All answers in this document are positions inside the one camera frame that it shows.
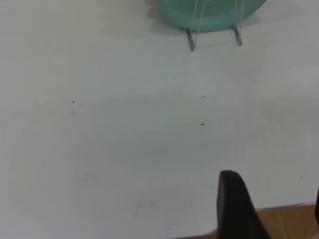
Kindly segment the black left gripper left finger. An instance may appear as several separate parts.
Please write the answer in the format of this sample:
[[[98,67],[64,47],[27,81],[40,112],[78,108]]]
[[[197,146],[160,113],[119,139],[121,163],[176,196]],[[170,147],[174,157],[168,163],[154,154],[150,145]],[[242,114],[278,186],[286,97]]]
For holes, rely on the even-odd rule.
[[[235,171],[219,174],[216,202],[217,239],[269,239],[242,177]]]

